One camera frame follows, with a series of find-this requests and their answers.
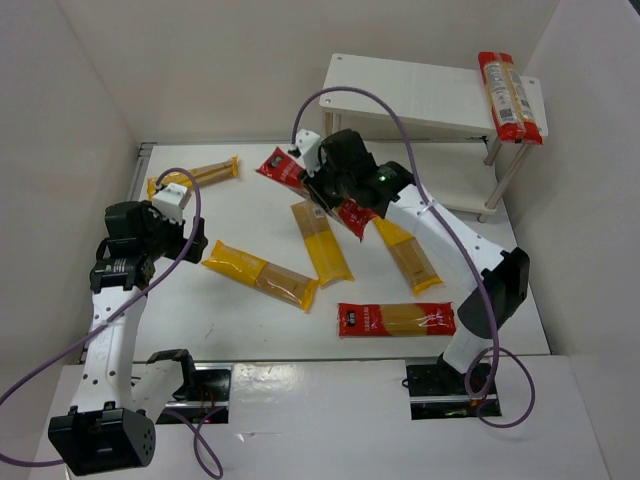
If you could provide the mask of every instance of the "white floor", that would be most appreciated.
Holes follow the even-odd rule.
[[[254,172],[275,146],[155,146],[148,170],[142,173],[145,181],[142,188],[138,187],[139,198],[146,198],[148,176],[157,176],[171,166],[193,168],[239,154],[239,179],[209,186],[202,191],[202,214],[206,219],[209,239],[206,255],[220,239],[268,261],[315,276],[289,208],[300,201],[299,197]],[[425,155],[429,148],[441,152],[442,147],[437,144],[421,146]],[[384,144],[381,151],[399,159],[402,149],[397,144]],[[189,217],[193,212],[192,200],[188,208]],[[516,245],[502,204],[499,213],[486,224],[478,223],[475,215],[459,215],[479,233],[506,249]],[[340,282],[318,290],[310,312],[303,313],[202,265],[184,263],[151,293],[138,332],[135,359],[144,361],[153,352],[173,348],[187,348],[196,360],[201,361],[382,359],[439,355],[449,338],[338,338],[338,302],[401,303],[416,299],[373,226],[367,227],[362,244],[346,229],[337,224],[332,226],[356,277],[355,282]],[[445,285],[429,289],[418,300],[452,301],[457,308],[469,292],[458,284],[455,275],[437,257],[429,256]],[[168,264],[169,261],[160,260],[158,271]],[[517,354],[549,353],[531,294],[501,329],[501,342]]]
[[[526,357],[538,403],[523,425],[493,430],[477,419],[412,421],[404,362],[237,364],[228,425],[203,433],[225,480],[473,479],[606,480],[604,463],[566,357]],[[62,372],[50,415],[67,412],[82,367]],[[508,359],[498,370],[504,414],[515,419],[528,388]],[[144,469],[97,479],[200,479],[189,430],[157,426]],[[56,458],[43,432],[37,460]],[[64,468],[33,470],[30,480],[63,480]]]

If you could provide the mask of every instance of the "yellow package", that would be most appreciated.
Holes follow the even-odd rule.
[[[214,163],[205,167],[192,168],[191,170],[189,170],[189,173],[191,173],[191,175],[196,178],[199,187],[204,187],[206,185],[221,182],[228,178],[237,177],[238,161],[239,158],[236,155],[226,162]],[[151,177],[147,179],[147,195],[149,197],[149,200],[151,200],[151,198],[156,194],[157,181],[157,177]],[[191,180],[189,180],[186,175],[180,172],[172,172],[162,179],[163,185],[169,185],[170,183],[177,183],[179,185],[184,185],[189,189],[193,189]]]
[[[279,267],[242,250],[216,242],[206,267],[261,292],[300,307],[311,307],[318,281]]]
[[[325,287],[335,280],[353,281],[351,270],[322,209],[313,202],[305,201],[291,205],[291,211],[318,274],[320,286]]]
[[[380,236],[414,295],[417,296],[432,285],[442,283],[413,235],[382,218],[374,218],[373,224],[380,232]]]

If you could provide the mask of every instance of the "robotic arm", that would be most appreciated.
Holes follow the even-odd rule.
[[[430,195],[430,204],[425,205],[413,175],[395,162],[376,165],[357,132],[342,130],[323,140],[314,132],[300,130],[290,153],[304,162],[305,171],[300,180],[314,202],[328,211],[344,199],[352,198],[358,205],[372,209],[429,245],[472,291],[458,309],[460,328],[442,355],[446,364],[465,373],[473,359],[491,343],[489,319],[469,266],[429,210],[437,210],[462,240],[483,277],[498,328],[527,297],[527,254],[520,248],[504,251],[478,235]]]
[[[100,243],[90,274],[92,329],[149,285],[156,260],[179,255],[187,241],[183,210],[190,195],[186,187],[172,183],[153,203],[123,202],[106,209],[109,236]],[[185,260],[199,262],[207,243],[200,219]],[[135,339],[146,302],[140,298],[91,340],[68,414],[49,423],[49,440],[75,475],[147,466],[155,450],[154,424],[167,398],[192,386],[195,367],[189,352],[170,350],[152,355],[131,387]]]

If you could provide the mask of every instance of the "barcode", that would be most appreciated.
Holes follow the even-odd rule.
[[[500,110],[500,118],[502,120],[506,120],[508,118],[513,118],[513,112],[511,111],[510,108],[505,108],[503,110]]]

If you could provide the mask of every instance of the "cable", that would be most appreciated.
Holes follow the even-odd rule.
[[[478,285],[478,291],[480,292],[480,296],[482,297],[482,302],[487,311],[487,316],[489,317],[489,328],[491,330],[491,339],[493,342],[493,346],[480,352],[478,356],[473,360],[473,362],[471,362],[471,365],[469,366],[464,376],[464,388],[467,394],[471,398],[484,397],[495,381],[496,372],[498,370],[498,363],[500,359],[499,352],[501,351],[504,352],[509,357],[514,359],[514,361],[522,369],[522,371],[525,374],[525,377],[527,378],[527,381],[529,383],[529,388],[531,390],[531,401],[529,402],[529,407],[520,418],[508,424],[498,424],[498,423],[493,423],[488,421],[485,417],[482,416],[482,413],[481,413],[482,408],[480,407],[477,409],[477,414],[480,421],[482,421],[483,423],[491,427],[510,428],[510,427],[515,427],[516,425],[520,425],[529,417],[529,415],[531,414],[531,411],[533,410],[533,406],[535,405],[536,389],[535,389],[535,384],[533,382],[533,378],[531,377],[531,374],[529,373],[527,368],[524,366],[524,364],[518,358],[516,358],[516,356],[513,353],[500,347],[500,339],[498,337],[498,323],[496,321],[496,317],[493,312],[493,307],[491,305],[489,293],[487,292],[487,289],[485,288],[484,283],[482,282],[482,277],[480,276],[480,272],[478,272],[478,269],[473,263],[471,256],[469,255],[469,253],[467,252],[467,249],[462,244],[462,241],[460,240],[458,235],[456,235],[456,232],[453,231],[451,226],[447,223],[447,221],[442,217],[442,215],[440,215],[440,213],[437,210],[431,208],[433,206],[432,199],[429,198],[429,196],[427,195],[427,192],[424,190],[424,187],[422,186],[422,182],[420,181],[420,174],[418,173],[418,167],[416,165],[416,160],[413,155],[413,148],[411,147],[411,141],[409,140],[409,135],[407,133],[407,130],[404,124],[402,123],[402,120],[400,120],[400,117],[398,117],[398,115],[393,111],[393,109],[389,105],[387,105],[387,103],[385,103],[380,97],[378,97],[377,95],[374,95],[371,92],[363,90],[361,88],[348,87],[348,86],[323,88],[322,90],[317,91],[316,93],[311,95],[307,100],[305,100],[302,106],[300,107],[300,109],[298,110],[296,118],[293,122],[293,129],[291,132],[291,144],[295,145],[296,143],[296,134],[298,132],[300,120],[302,119],[302,114],[304,113],[305,109],[309,106],[309,104],[312,101],[314,101],[319,96],[324,95],[325,93],[331,93],[331,92],[352,92],[352,93],[357,93],[359,95],[363,95],[365,97],[370,98],[371,100],[376,102],[378,105],[380,105],[389,114],[389,116],[393,119],[396,126],[398,127],[398,130],[400,131],[400,135],[402,136],[402,141],[404,142],[404,145],[407,149],[407,155],[409,157],[409,162],[411,163],[411,171],[413,173],[413,178],[415,180],[415,184],[418,189],[418,192],[420,193],[420,197],[422,198],[422,201],[424,202],[424,204],[428,206],[429,211],[436,217],[438,222],[447,231],[447,233],[449,234],[453,242],[458,247],[458,250],[460,250],[460,253],[464,257],[465,261],[469,265],[469,268],[471,269],[471,273],[473,274],[473,277],[476,280],[476,284]],[[470,383],[471,372],[473,371],[475,366],[480,362],[480,360],[482,360],[482,357],[484,357],[484,355],[489,351],[492,352],[491,370],[489,372],[489,375],[487,376],[487,380],[485,382],[484,387],[482,387],[479,391],[474,392],[473,389],[471,388],[471,383]]]
[[[204,470],[207,475],[209,475],[211,478],[214,478],[215,480],[220,480],[222,478],[222,476],[224,475],[224,469],[222,468],[222,464],[220,463],[220,460],[218,459],[216,454],[213,452],[213,450],[211,449],[211,447],[209,446],[207,441],[204,439],[204,437],[200,433],[200,429],[202,428],[202,425],[204,425],[205,422],[209,418],[211,418],[215,413],[218,413],[220,410],[222,410],[222,407],[214,408],[209,413],[207,413],[204,417],[202,417],[202,419],[200,420],[200,423],[198,423],[198,427],[197,428],[195,428],[193,425],[191,425],[191,422],[189,420],[187,420],[183,415],[179,414],[178,412],[176,412],[174,410],[170,410],[168,408],[165,408],[162,411],[162,413],[165,413],[165,414],[167,414],[167,415],[169,415],[169,416],[171,416],[173,418],[177,418],[178,420],[180,420],[187,427],[189,427],[189,429],[193,432],[193,453],[196,456],[196,461],[198,462],[198,465],[200,465],[200,468],[202,468],[202,470]],[[200,442],[202,444],[202,446],[207,451],[209,456],[213,459],[213,461],[215,462],[216,466],[218,467],[218,471],[220,473],[218,473],[218,474],[213,473],[209,469],[209,467],[207,467],[204,464],[204,461],[202,460],[202,457],[200,457],[200,452],[198,452],[198,442]]]
[[[4,392],[2,394],[2,396],[0,397],[0,407],[7,401],[7,399],[11,395],[13,395],[20,387],[22,387],[25,383],[27,383],[33,377],[35,377],[39,373],[41,373],[44,370],[46,370],[47,368],[49,368],[51,365],[53,365],[57,361],[63,359],[64,357],[69,355],[74,350],[82,347],[86,342],[88,342],[89,340],[95,338],[97,335],[99,335],[101,332],[103,332],[109,326],[109,324],[111,322],[113,322],[116,318],[118,318],[122,313],[124,313],[125,310],[127,310],[129,307],[131,307],[133,304],[135,304],[142,297],[146,296],[151,290],[153,290],[155,287],[157,287],[160,284],[160,282],[164,281],[164,279],[167,278],[176,269],[178,264],[187,255],[187,252],[189,251],[189,248],[191,248],[191,245],[193,244],[193,242],[195,240],[196,234],[198,232],[198,225],[200,224],[200,212],[201,212],[201,207],[202,207],[201,198],[200,198],[200,188],[198,187],[198,182],[193,177],[193,175],[188,170],[185,170],[184,168],[179,168],[179,167],[170,168],[170,169],[166,170],[165,172],[163,172],[158,177],[158,180],[157,180],[156,184],[160,185],[160,182],[162,181],[162,179],[166,175],[168,175],[169,173],[172,173],[172,172],[182,173],[183,175],[185,175],[191,181],[191,184],[193,185],[193,192],[194,192],[194,195],[196,197],[196,213],[195,213],[195,215],[193,217],[193,228],[192,228],[192,231],[191,231],[191,235],[189,235],[189,238],[187,239],[187,242],[184,244],[184,247],[182,248],[182,250],[180,251],[180,253],[176,257],[176,259],[171,263],[171,265],[169,265],[169,267],[164,272],[162,272],[162,274],[160,274],[160,276],[157,279],[155,279],[153,282],[151,282],[146,288],[144,288],[142,291],[140,291],[136,296],[131,298],[129,301],[125,302],[120,308],[116,309],[116,311],[113,312],[111,314],[111,316],[109,318],[107,318],[107,320],[102,325],[94,328],[89,333],[87,333],[84,337],[82,337],[80,340],[78,340],[77,342],[69,345],[62,352],[58,353],[57,355],[54,355],[49,360],[45,361],[44,363],[42,363],[38,367],[34,368],[32,371],[30,371],[24,377],[22,377],[20,380],[18,380],[14,385],[9,387],[9,389],[6,392]],[[209,445],[207,445],[206,441],[200,436],[199,432],[196,432],[196,434],[197,434],[197,438],[199,438],[200,441],[202,442],[202,444],[205,446],[205,449],[207,450],[207,452],[209,452],[209,454],[216,460],[216,463],[220,467],[220,473],[221,473],[220,477],[213,477],[213,478],[216,478],[216,479],[221,478],[222,477],[222,466],[220,466],[219,461],[217,460],[217,457],[215,457],[215,454],[213,453],[213,451],[211,450]],[[64,464],[64,460],[62,460],[62,459],[60,459],[60,460],[49,460],[49,461],[46,461],[46,462],[29,462],[29,461],[25,461],[25,460],[19,460],[19,459],[16,459],[16,458],[12,458],[12,457],[9,457],[9,456],[4,455],[2,453],[0,453],[0,461],[4,462],[4,463],[8,463],[9,465],[13,465],[15,467],[26,467],[26,468],[53,467],[53,466],[56,466],[56,465],[63,465]],[[210,472],[206,467],[203,466],[202,468],[205,471]]]

